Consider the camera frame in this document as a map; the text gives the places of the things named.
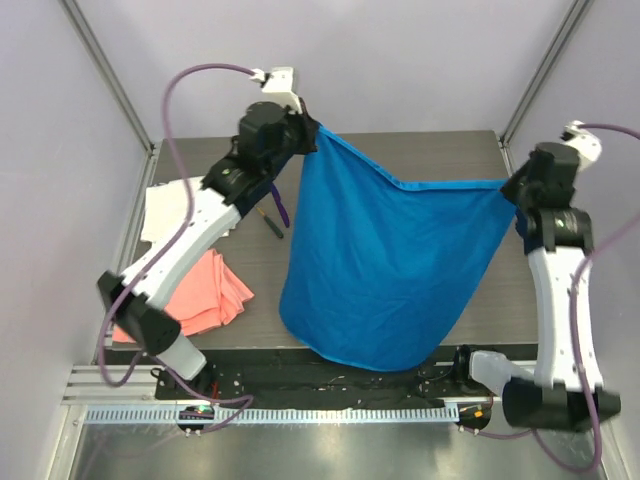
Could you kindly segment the blue cloth napkin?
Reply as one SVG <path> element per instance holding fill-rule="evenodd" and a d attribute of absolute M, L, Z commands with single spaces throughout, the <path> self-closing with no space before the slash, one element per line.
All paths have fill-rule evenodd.
<path fill-rule="evenodd" d="M 498 180 L 406 182 L 328 129 L 303 162 L 279 315 L 344 365 L 398 372 L 448 335 L 515 214 Z"/>

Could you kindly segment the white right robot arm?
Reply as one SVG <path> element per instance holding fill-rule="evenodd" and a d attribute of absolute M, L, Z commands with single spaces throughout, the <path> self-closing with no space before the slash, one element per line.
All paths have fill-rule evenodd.
<path fill-rule="evenodd" d="M 534 280 L 536 365 L 528 372 L 496 351 L 462 346 L 451 380 L 465 395 L 483 387 L 499 395 L 513 427 L 584 432 L 592 413 L 608 420 L 621 410 L 619 395 L 604 388 L 593 350 L 585 263 L 594 249 L 591 219 L 571 205 L 578 173 L 601 152 L 600 141 L 586 133 L 539 143 L 501 188 L 516 208 L 516 231 Z"/>

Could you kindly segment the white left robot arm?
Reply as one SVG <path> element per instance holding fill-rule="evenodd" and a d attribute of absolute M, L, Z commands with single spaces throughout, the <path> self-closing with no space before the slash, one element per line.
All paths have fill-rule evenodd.
<path fill-rule="evenodd" d="M 286 163 L 315 152 L 318 128 L 302 100 L 294 106 L 270 101 L 250 105 L 231 150 L 210 168 L 199 189 L 186 189 L 186 218 L 176 232 L 122 273 L 107 271 L 97 282 L 107 321 L 173 371 L 190 398 L 205 397 L 213 375 L 204 354 L 165 307 L 208 248 L 275 192 L 275 178 Z"/>

